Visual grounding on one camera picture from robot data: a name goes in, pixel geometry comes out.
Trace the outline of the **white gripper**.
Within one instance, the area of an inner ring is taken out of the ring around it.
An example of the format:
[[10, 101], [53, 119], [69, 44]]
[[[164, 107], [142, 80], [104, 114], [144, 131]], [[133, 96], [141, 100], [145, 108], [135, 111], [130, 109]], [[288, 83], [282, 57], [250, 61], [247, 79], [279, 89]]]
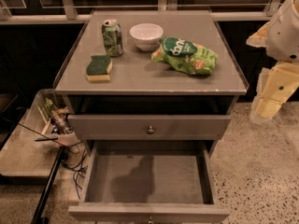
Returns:
[[[269, 21], [251, 35], [246, 44], [254, 48], [265, 48]], [[299, 88], [299, 63], [277, 62], [268, 73], [262, 97], [255, 96], [250, 118], [254, 121], [271, 120]]]

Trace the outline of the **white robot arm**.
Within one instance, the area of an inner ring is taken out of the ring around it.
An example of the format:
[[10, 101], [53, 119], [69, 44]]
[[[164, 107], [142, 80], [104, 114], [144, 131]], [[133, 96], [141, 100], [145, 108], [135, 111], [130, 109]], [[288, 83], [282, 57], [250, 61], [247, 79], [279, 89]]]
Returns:
[[246, 44], [265, 48], [267, 56], [277, 61], [272, 68], [262, 69], [251, 105], [251, 120], [263, 123], [271, 120], [299, 88], [299, 0], [285, 0]]

